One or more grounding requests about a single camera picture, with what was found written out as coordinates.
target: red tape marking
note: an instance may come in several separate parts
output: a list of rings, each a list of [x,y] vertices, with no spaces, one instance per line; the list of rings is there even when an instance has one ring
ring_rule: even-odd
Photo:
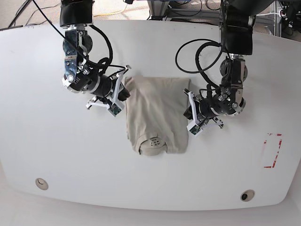
[[[279,141],[279,151],[280,151],[281,144],[282,144],[282,139],[280,139],[280,141]],[[270,169],[271,169],[271,168],[274,168],[274,167],[275,167],[276,161],[277,161],[277,158],[278,158],[278,155],[279,155],[279,151],[277,152],[277,155],[276,155],[276,157],[275,157],[273,166],[265,166],[264,168],[270,168]]]

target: black cable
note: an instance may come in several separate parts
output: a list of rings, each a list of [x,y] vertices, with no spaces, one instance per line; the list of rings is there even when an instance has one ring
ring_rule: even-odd
[[[279,2],[279,4],[280,4],[281,8],[282,8],[282,9],[284,9],[284,7],[282,6],[282,3],[281,3],[281,1],[280,1],[280,0],[278,0],[278,2]]]
[[[214,62],[212,64],[210,64],[207,68],[205,69],[202,69],[202,70],[198,70],[198,71],[195,71],[195,72],[190,72],[190,71],[186,71],[184,69],[182,69],[179,64],[178,64],[178,55],[179,55],[179,52],[181,51],[181,49],[185,46],[187,46],[188,44],[192,43],[192,42],[196,42],[196,41],[208,41],[208,42],[214,42],[216,43],[219,47],[221,47],[221,51],[219,53],[219,55],[217,56],[217,58],[214,60]],[[216,41],[213,41],[213,40],[210,40],[210,39],[195,39],[195,40],[191,40],[189,42],[186,42],[185,44],[183,44],[177,51],[176,55],[175,55],[175,64],[177,65],[177,67],[182,71],[182,72],[185,72],[185,73],[188,73],[188,74],[197,74],[197,73],[201,73],[201,72],[205,72],[207,71],[208,69],[210,69],[211,67],[213,67],[215,65],[215,63],[219,60],[219,58],[221,57],[223,51],[226,51],[228,56],[230,56],[230,54],[228,53],[227,49],[225,47],[222,47],[222,45]]]
[[[41,24],[43,24],[43,23],[45,23],[45,22],[47,22],[47,20],[45,20],[45,21],[43,21],[42,23],[39,23],[39,24],[28,24],[28,25],[26,25],[25,27],[28,27],[28,26],[34,26],[34,25],[41,25]]]
[[[208,9],[213,10],[213,11],[218,11],[218,10],[221,9],[220,7],[219,7],[219,8],[210,8],[210,7],[208,6],[208,0],[205,0],[205,5],[206,5],[206,7],[207,7]]]
[[[108,93],[108,95],[104,95],[104,93],[103,93],[103,85],[105,84],[105,82],[108,80],[108,79],[110,79],[111,77],[113,77],[114,75],[116,75],[116,74],[118,74],[119,72],[123,72],[123,71],[125,71],[126,70],[126,68],[124,67],[124,69],[122,69],[122,70],[119,70],[119,71],[117,71],[117,72],[114,72],[113,74],[111,74],[110,76],[108,76],[102,83],[101,83],[101,89],[102,89],[102,95],[103,95],[103,97],[107,97],[108,95],[109,95],[109,93]]]
[[[204,100],[204,97],[203,97],[203,94],[202,94],[201,90],[199,90],[198,92],[199,92],[199,95],[201,96],[201,100]]]
[[[204,48],[206,48],[206,47],[208,47],[208,46],[220,47],[221,45],[220,45],[219,43],[215,42],[215,41],[213,41],[213,42],[210,41],[210,42],[204,43],[200,48],[198,48],[198,50],[197,50],[197,52],[196,52],[195,62],[196,62],[197,68],[198,68],[198,70],[200,71],[201,75],[203,76],[203,78],[205,79],[205,81],[206,81],[206,82],[208,83],[208,85],[210,86],[210,88],[207,87],[207,89],[211,89],[211,86],[213,86],[214,88],[217,89],[219,86],[216,85],[213,81],[211,81],[211,80],[208,78],[208,75],[207,75],[204,71],[202,71],[203,69],[202,69],[202,67],[201,67],[201,65],[200,65],[200,63],[199,63],[199,55],[200,55],[200,53],[203,51]],[[222,55],[222,52],[219,53],[217,59],[219,59],[219,58],[221,57],[221,55]]]
[[[108,66],[112,63],[113,61],[113,48],[112,45],[110,43],[110,40],[108,39],[108,37],[105,35],[105,33],[103,33],[98,27],[95,27],[94,25],[90,25],[90,27],[97,31],[98,33],[101,34],[101,36],[104,38],[105,42],[107,43],[107,46],[109,48],[109,61],[104,65],[106,68],[108,68]]]
[[[63,39],[65,39],[65,41],[66,41],[69,45],[71,45],[71,47],[72,47],[73,49],[75,49],[75,50],[77,51],[77,53],[78,53],[82,58],[84,58],[91,66],[97,67],[97,68],[99,68],[99,69],[103,69],[104,71],[106,70],[106,68],[109,66],[109,65],[106,63],[106,60],[107,60],[108,58],[104,58],[104,59],[100,60],[98,64],[97,64],[97,63],[94,63],[94,62],[92,62],[92,61],[90,61],[90,60],[88,59],[88,57],[86,57],[84,54],[82,54],[81,51],[80,51],[79,49],[77,49],[76,46],[75,46],[71,41],[68,40],[68,38],[66,38],[65,36],[62,35],[62,33],[60,33],[60,31],[59,31],[59,30],[51,23],[51,21],[50,21],[50,20],[47,18],[47,16],[43,13],[43,11],[40,9],[40,7],[39,7],[38,4],[36,3],[36,1],[35,1],[35,0],[32,0],[32,1],[33,1],[33,3],[36,5],[36,7],[37,7],[38,10],[40,11],[40,13],[44,16],[44,18],[48,21],[48,23],[56,30],[56,32],[59,33],[59,35],[60,35]]]
[[[179,3],[179,2],[177,2],[177,1],[175,1],[175,4],[182,6],[182,5],[187,4],[188,2],[189,2],[189,1],[184,1],[183,3]]]
[[[126,69],[126,67],[124,67],[124,66],[119,66],[119,65],[109,65],[109,67],[118,67],[118,68],[122,68],[123,70]]]
[[[202,127],[205,124],[207,119],[208,119],[208,115],[202,120],[202,122],[198,126]]]
[[[193,15],[184,15],[184,14],[180,14],[180,13],[177,13],[177,12],[173,11],[172,9],[171,9],[171,11],[172,11],[173,13],[176,13],[176,14],[180,15],[180,16],[195,16],[195,15],[199,14],[199,13],[202,11],[202,8],[203,8],[202,0],[199,0],[199,2],[201,3],[201,9],[200,9],[196,14],[193,14]]]
[[[20,12],[20,10],[22,9],[22,7],[27,3],[27,0],[20,6],[20,8],[18,9],[18,11],[16,12],[16,15]]]
[[[196,21],[189,21],[189,20],[180,19],[180,18],[175,18],[175,19],[172,19],[171,21],[173,21],[173,20],[179,20],[179,22],[187,22],[187,23],[193,23],[193,24],[208,24],[208,25],[212,25],[212,26],[218,26],[218,25],[212,24],[210,22],[196,22]]]
[[[55,6],[44,7],[44,8],[41,8],[41,9],[55,8],[55,7],[59,6],[59,5],[60,5],[60,3],[56,4]],[[34,15],[37,11],[38,11],[38,9],[35,10],[35,11],[32,13],[32,15],[30,16],[30,18],[29,18],[28,21],[26,22],[25,26],[27,26],[27,24],[29,23],[29,21],[32,19],[33,15]]]
[[[148,17],[146,20],[149,20],[149,19],[150,19],[150,17],[151,17],[151,11],[149,10],[149,12],[150,12],[150,15],[149,15],[149,17]]]
[[[220,87],[217,89],[199,89],[199,91],[216,91],[218,89],[220,89]]]
[[[207,100],[208,100],[208,103],[210,105],[210,107],[214,107],[214,101],[213,101],[213,97],[212,97],[212,91],[210,90],[211,89],[211,84],[207,84]]]

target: metal frame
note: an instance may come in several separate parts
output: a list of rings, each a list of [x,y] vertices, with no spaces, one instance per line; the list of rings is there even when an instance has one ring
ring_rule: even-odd
[[[193,15],[198,12],[198,10],[193,10],[193,9],[172,9],[169,10],[167,7],[169,5],[170,1],[148,1],[149,7],[150,7],[150,13],[152,16],[166,16],[166,20],[171,20],[171,19],[218,19],[219,16],[219,11],[213,11],[213,10],[202,10],[198,14],[194,16],[189,16]],[[278,12],[280,10],[281,6],[280,4],[275,1],[271,5],[271,11],[272,12]],[[282,35],[282,26],[281,26],[281,18],[278,17],[277,15],[268,15],[268,16],[261,16],[256,18],[256,22],[258,24],[262,24],[266,26],[270,32],[271,35],[275,35],[278,37],[281,37]]]

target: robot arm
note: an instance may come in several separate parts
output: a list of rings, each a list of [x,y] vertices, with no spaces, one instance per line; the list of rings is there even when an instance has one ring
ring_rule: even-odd
[[[208,83],[207,88],[204,89],[207,91],[207,97],[202,96],[202,90],[199,95],[184,90],[189,96],[191,105],[184,116],[193,120],[187,126],[188,131],[193,135],[197,136],[208,127],[210,120],[223,128],[223,122],[217,118],[220,115],[236,116],[242,113],[246,105],[243,98],[243,82],[247,78],[244,56],[253,53],[252,34],[256,14],[263,11],[272,2],[273,0],[222,0],[221,43],[207,42],[196,52],[198,72]],[[221,52],[228,54],[220,67],[222,79],[219,86],[208,78],[199,63],[199,55],[207,46],[220,47]]]
[[[92,25],[93,3],[93,0],[62,0],[60,26],[67,29],[65,31],[67,41],[63,42],[65,73],[62,81],[72,92],[95,95],[87,102],[87,109],[93,105],[103,106],[116,116],[124,108],[121,101],[130,97],[121,82],[123,74],[129,67],[111,65],[113,50],[110,41],[100,29]],[[103,36],[109,48],[109,57],[101,59],[98,63],[89,60],[88,54],[93,42],[85,29],[87,25]],[[123,69],[106,76],[105,72],[109,66]]]

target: floor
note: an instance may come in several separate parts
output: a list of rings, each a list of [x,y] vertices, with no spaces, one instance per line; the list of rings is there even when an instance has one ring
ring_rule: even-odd
[[[25,0],[0,0],[0,29],[9,25],[24,1]],[[36,2],[41,8],[50,7],[43,11],[54,24],[59,23],[60,6],[57,4],[59,4],[61,0],[36,0]],[[191,4],[178,7],[194,9],[202,7],[202,9],[207,9],[205,0],[202,0],[202,4],[200,3],[200,0],[192,0]],[[208,5],[211,8],[218,8],[219,4],[220,0],[208,1]],[[31,2],[17,19],[16,25],[40,24],[44,22],[45,19],[39,12],[34,13],[31,20],[28,21],[35,10],[36,7],[34,3]],[[94,20],[146,20],[149,17],[149,7],[145,0],[136,0],[132,5],[127,5],[123,0],[95,0],[93,13],[95,16]],[[254,31],[269,33],[265,27],[260,27],[259,25],[255,25]],[[301,41],[301,34],[299,32],[294,32],[293,35],[290,34],[291,31],[288,30],[283,36],[288,39]]]

